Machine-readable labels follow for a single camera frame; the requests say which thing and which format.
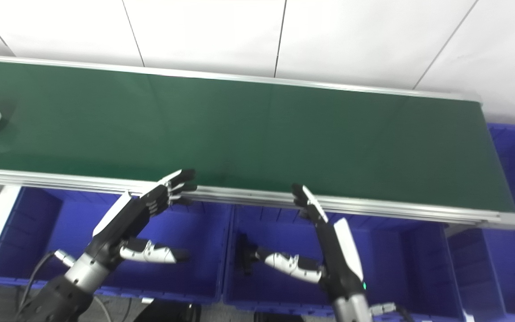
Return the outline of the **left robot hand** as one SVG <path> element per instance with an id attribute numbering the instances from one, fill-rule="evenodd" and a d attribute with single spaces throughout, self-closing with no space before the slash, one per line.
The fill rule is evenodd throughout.
<path id="1" fill-rule="evenodd" d="M 107 212 L 102 228 L 93 234 L 84 249 L 90 264 L 114 271 L 124 260 L 142 263 L 174 264 L 190 260 L 190 251 L 139 238 L 151 218 L 165 212 L 173 204 L 189 205 L 184 191 L 196 191 L 192 184 L 194 169 L 181 169 L 166 175 L 147 188 L 140 197 L 128 193 Z"/>

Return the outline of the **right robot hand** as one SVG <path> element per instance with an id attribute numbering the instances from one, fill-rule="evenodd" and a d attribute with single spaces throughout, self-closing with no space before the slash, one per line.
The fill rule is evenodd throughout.
<path id="1" fill-rule="evenodd" d="M 320 285 L 330 302 L 366 302 L 363 267 L 347 220 L 332 224 L 307 186 L 294 183 L 291 189 L 294 204 L 315 228 L 323 262 L 258 246 L 242 234 L 236 256 L 243 273 L 251 275 L 252 265 L 262 262 L 294 279 Z"/>

